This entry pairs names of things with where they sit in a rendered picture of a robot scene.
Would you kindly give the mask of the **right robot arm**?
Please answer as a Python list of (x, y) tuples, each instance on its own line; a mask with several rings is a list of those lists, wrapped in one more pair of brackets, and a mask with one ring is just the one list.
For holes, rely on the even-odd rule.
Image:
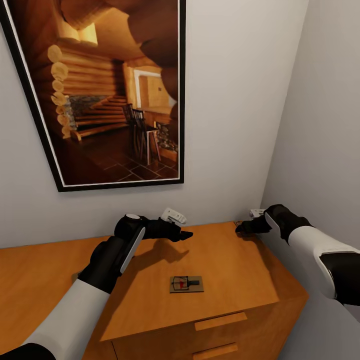
[(282, 204), (250, 210), (251, 220), (235, 231), (269, 233), (273, 229), (289, 244), (316, 288), (328, 299), (339, 301), (360, 323), (360, 250), (314, 228)]

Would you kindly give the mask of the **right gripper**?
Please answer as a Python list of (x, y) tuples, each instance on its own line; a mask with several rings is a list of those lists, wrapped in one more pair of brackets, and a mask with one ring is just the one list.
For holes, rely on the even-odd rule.
[(250, 221), (243, 221), (239, 224), (236, 229), (236, 232), (244, 232), (245, 234), (260, 234), (260, 233), (269, 233), (270, 230), (264, 230), (258, 223), (258, 218)]

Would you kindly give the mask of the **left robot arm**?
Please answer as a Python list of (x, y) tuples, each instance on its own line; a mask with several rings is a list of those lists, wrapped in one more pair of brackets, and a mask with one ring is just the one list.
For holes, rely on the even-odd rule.
[(185, 216), (170, 208), (158, 219), (126, 214), (114, 236), (93, 251), (82, 271), (57, 306), (18, 348), (0, 360), (82, 360), (106, 303), (142, 240), (186, 240), (194, 233), (181, 231), (171, 219), (186, 224)]

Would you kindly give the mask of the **mousetrap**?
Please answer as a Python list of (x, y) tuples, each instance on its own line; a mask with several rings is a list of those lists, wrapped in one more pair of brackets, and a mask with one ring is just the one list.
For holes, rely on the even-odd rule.
[[(234, 221), (235, 225), (238, 227), (239, 224), (241, 225), (242, 224), (242, 220), (241, 221)], [(240, 232), (242, 234), (243, 237), (253, 237), (253, 233), (245, 233), (244, 231), (241, 231)]]
[(204, 293), (202, 276), (170, 276), (169, 293)]
[(78, 279), (79, 275), (83, 272), (83, 270), (79, 271), (79, 272), (76, 272), (75, 274), (73, 274), (71, 276), (71, 279), (72, 279), (72, 284), (74, 284), (74, 282)]

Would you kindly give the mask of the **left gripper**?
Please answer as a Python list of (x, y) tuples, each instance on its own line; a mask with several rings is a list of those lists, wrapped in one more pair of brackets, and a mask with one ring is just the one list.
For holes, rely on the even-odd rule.
[(155, 221), (158, 225), (158, 232), (155, 239), (168, 238), (173, 242), (178, 242), (179, 240), (186, 240), (194, 234), (192, 232), (181, 231), (180, 226), (174, 222), (164, 221), (161, 217), (155, 219)]

